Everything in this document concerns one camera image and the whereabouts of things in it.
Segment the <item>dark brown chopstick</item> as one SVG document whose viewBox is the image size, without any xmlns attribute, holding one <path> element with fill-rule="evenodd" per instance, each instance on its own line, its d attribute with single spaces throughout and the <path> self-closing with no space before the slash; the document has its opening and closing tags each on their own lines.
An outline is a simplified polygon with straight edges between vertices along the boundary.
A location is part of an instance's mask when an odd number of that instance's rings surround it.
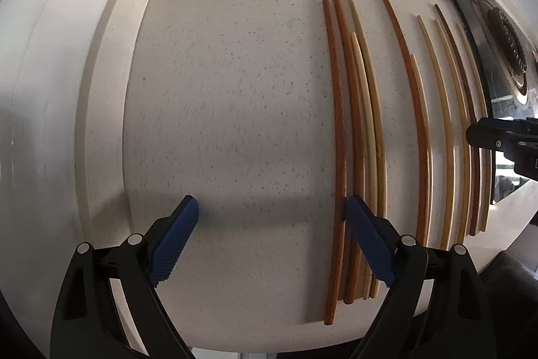
<svg viewBox="0 0 538 359">
<path fill-rule="evenodd" d="M 335 218 L 328 295 L 324 308 L 324 324 L 334 323 L 340 291 L 346 243 L 347 158 L 343 92 L 337 54 L 337 41 L 329 0 L 322 0 L 334 104 L 335 135 Z"/>
<path fill-rule="evenodd" d="M 439 4 L 434 4 L 438 20 L 436 26 L 441 37 L 456 90 L 461 122 L 461 145 L 463 157 L 463 201 L 458 242 L 463 243 L 466 236 L 476 230 L 481 206 L 481 159 L 479 149 L 472 147 L 466 139 L 467 128 L 476 121 L 474 105 L 470 93 L 469 80 L 462 62 L 461 52 L 445 14 Z"/>
<path fill-rule="evenodd" d="M 343 47 L 347 74 L 347 90 L 352 136 L 352 194 L 357 195 L 362 194 L 364 191 L 365 178 L 365 166 L 363 158 L 364 144 L 361 137 L 362 120 L 360 114 L 359 84 L 356 72 L 356 62 L 350 41 L 350 32 L 347 27 L 347 19 L 344 14 L 342 2 L 341 0 L 333 0 L 333 2 L 337 16 L 337 23 Z M 350 224 L 348 225 L 348 229 L 350 233 L 350 248 L 347 261 L 347 276 L 345 280 L 343 301 L 344 304 L 353 304 L 353 302 L 356 300 L 357 287 L 359 286 L 361 252 Z"/>
</svg>

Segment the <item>pale short chopstick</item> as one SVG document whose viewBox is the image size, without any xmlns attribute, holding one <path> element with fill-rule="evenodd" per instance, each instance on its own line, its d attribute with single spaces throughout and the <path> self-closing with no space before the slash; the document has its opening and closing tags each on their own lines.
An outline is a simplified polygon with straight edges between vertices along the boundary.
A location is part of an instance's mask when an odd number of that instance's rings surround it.
<svg viewBox="0 0 538 359">
<path fill-rule="evenodd" d="M 429 135 L 428 109 L 426 105 L 424 85 L 416 57 L 410 55 L 413 80 L 410 81 L 413 107 L 416 117 L 419 147 L 419 213 L 417 239 L 426 246 L 429 241 L 431 209 L 432 209 L 432 157 Z"/>
<path fill-rule="evenodd" d="M 364 125 L 366 133 L 366 155 L 367 155 L 367 177 L 366 177 L 366 203 L 373 213 L 378 208 L 378 160 L 376 150 L 375 125 L 373 109 L 369 92 L 369 83 L 363 54 L 357 39 L 356 33 L 351 34 L 351 43 L 356 60 L 356 71 L 358 75 L 358 85 L 362 110 L 364 115 Z"/>
</svg>

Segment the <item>pale short chopstick middle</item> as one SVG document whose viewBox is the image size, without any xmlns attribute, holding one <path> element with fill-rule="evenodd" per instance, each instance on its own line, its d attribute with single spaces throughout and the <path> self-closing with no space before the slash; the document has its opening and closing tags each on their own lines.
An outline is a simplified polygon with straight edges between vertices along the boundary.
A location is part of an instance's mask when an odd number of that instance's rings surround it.
<svg viewBox="0 0 538 359">
<path fill-rule="evenodd" d="M 432 209 L 432 157 L 429 135 L 428 109 L 426 105 L 424 85 L 416 57 L 410 55 L 413 80 L 410 81 L 413 107 L 416 117 L 419 147 L 419 213 L 417 239 L 426 246 L 429 241 L 431 209 Z"/>
</svg>

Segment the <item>black glass gas stove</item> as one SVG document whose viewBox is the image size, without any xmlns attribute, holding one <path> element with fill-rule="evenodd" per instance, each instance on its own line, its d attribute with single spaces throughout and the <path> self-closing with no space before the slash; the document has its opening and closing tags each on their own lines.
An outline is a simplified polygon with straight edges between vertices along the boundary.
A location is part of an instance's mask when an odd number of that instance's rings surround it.
<svg viewBox="0 0 538 359">
<path fill-rule="evenodd" d="M 478 63 L 488 116 L 537 119 L 537 45 L 497 0 L 454 0 Z M 502 151 L 493 151 L 492 197 L 501 201 L 527 182 Z"/>
</svg>

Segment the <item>light wood chopstick long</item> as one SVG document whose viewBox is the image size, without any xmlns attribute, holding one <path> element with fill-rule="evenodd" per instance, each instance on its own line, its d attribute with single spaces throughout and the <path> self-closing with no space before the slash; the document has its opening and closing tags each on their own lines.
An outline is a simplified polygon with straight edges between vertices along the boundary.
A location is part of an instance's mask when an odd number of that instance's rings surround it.
<svg viewBox="0 0 538 359">
<path fill-rule="evenodd" d="M 364 27 L 355 0 L 347 0 L 355 31 L 351 34 L 367 129 L 367 203 L 378 217 L 387 217 L 387 160 L 378 83 Z"/>
</svg>

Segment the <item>reddish brown chopstick middle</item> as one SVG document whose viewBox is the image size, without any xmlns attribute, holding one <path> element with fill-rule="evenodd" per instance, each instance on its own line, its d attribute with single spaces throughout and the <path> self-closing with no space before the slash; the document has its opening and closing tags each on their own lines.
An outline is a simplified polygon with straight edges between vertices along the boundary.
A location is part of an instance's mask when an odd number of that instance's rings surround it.
<svg viewBox="0 0 538 359">
<path fill-rule="evenodd" d="M 411 101 L 415 117 L 419 161 L 419 206 L 416 238 L 426 246 L 429 240 L 431 222 L 431 148 L 429 138 L 428 114 L 423 84 L 416 59 L 410 52 L 402 26 L 390 0 L 382 0 L 387 10 L 390 23 L 396 35 L 404 67 L 408 77 Z"/>
</svg>

